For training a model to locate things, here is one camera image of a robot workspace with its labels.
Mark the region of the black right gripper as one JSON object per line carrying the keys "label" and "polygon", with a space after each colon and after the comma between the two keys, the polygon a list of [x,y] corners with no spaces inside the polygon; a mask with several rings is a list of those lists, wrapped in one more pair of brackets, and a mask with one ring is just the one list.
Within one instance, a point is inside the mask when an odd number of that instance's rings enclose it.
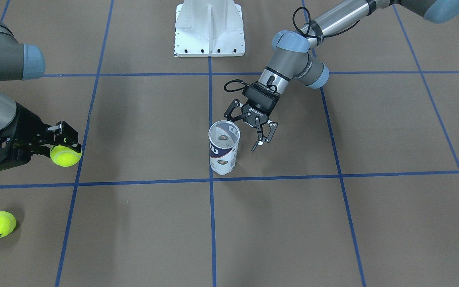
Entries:
{"label": "black right gripper", "polygon": [[[60,121],[54,126],[47,125],[24,106],[17,104],[16,107],[16,116],[9,125],[8,154],[12,160],[30,160],[33,154],[50,158],[51,150],[56,147],[62,147],[59,151],[82,152],[82,145],[78,144],[78,132],[67,122]],[[76,145],[48,145],[52,140],[57,144]]]}

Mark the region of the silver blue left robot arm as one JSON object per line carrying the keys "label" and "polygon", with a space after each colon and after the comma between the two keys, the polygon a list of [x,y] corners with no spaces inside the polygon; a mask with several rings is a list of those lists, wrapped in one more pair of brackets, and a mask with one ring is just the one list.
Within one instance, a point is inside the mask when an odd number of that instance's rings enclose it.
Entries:
{"label": "silver blue left robot arm", "polygon": [[349,31],[361,19],[377,9],[400,5],[424,20],[441,24],[459,14],[459,0],[344,0],[328,11],[293,31],[279,31],[272,39],[273,56],[260,78],[250,84],[237,79],[246,103],[234,100],[224,113],[226,120],[242,120],[256,129],[254,147],[271,142],[278,123],[270,120],[281,95],[291,80],[311,89],[319,89],[328,81],[328,67],[317,60],[311,50],[324,40]]}

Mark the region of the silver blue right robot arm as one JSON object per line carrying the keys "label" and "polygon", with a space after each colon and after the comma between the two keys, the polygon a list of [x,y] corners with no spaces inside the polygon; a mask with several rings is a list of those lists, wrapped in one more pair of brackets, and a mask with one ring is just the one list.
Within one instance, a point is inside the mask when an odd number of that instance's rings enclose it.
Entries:
{"label": "silver blue right robot arm", "polygon": [[[43,77],[45,58],[33,44],[20,43],[0,20],[0,81]],[[0,164],[81,155],[78,133],[66,122],[45,124],[36,114],[0,92]]]}

